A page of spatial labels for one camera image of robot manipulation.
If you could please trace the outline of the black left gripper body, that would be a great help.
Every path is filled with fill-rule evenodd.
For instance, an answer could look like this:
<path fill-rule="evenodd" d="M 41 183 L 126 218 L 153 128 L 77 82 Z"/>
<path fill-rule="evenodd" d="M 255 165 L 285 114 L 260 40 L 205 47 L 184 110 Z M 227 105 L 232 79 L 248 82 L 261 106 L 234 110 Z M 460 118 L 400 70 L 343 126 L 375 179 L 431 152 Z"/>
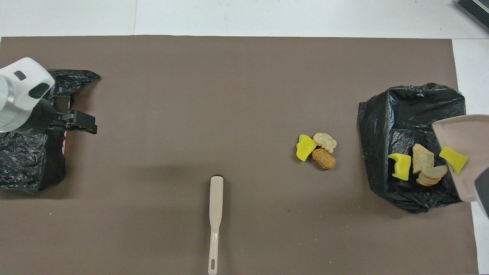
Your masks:
<path fill-rule="evenodd" d="M 21 127 L 19 133 L 27 136 L 45 134 L 49 130 L 64 131 L 60 116 L 65 108 L 57 103 L 57 99 L 41 99 L 33 108 L 30 116 Z"/>

